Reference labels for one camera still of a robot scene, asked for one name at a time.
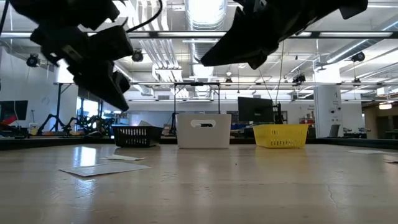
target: computer monitor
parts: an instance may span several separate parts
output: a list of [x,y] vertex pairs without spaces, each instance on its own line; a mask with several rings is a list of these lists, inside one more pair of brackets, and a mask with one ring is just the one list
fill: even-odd
[[27,103],[27,100],[0,101],[0,121],[7,120],[10,117],[15,116],[15,113],[17,113],[19,121],[26,120]]
[[274,122],[272,100],[238,97],[239,121]]

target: white column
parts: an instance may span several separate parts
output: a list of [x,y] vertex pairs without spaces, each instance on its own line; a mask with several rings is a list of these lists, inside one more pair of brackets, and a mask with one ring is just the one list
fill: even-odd
[[[325,69],[314,71],[314,82],[339,83],[341,81],[340,70],[336,65],[328,65],[323,68]],[[316,86],[314,98],[317,138],[328,137],[333,124],[340,125],[339,136],[341,136],[343,133],[343,113],[341,112],[340,86]]]

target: yellow plastic basket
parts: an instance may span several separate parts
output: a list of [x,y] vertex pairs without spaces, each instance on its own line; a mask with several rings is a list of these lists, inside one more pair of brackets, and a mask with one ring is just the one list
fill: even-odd
[[307,124],[265,124],[253,127],[258,146],[299,148],[305,146]]

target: bin handle cutout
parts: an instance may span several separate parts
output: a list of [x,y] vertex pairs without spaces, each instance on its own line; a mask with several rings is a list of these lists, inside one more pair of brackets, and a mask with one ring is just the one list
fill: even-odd
[[194,128],[214,128],[216,121],[212,119],[194,119],[191,121],[191,126]]

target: black wire basket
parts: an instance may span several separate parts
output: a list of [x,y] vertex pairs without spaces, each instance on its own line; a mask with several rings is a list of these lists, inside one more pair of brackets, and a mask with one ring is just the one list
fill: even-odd
[[113,126],[119,147],[151,147],[160,143],[163,128],[153,126]]

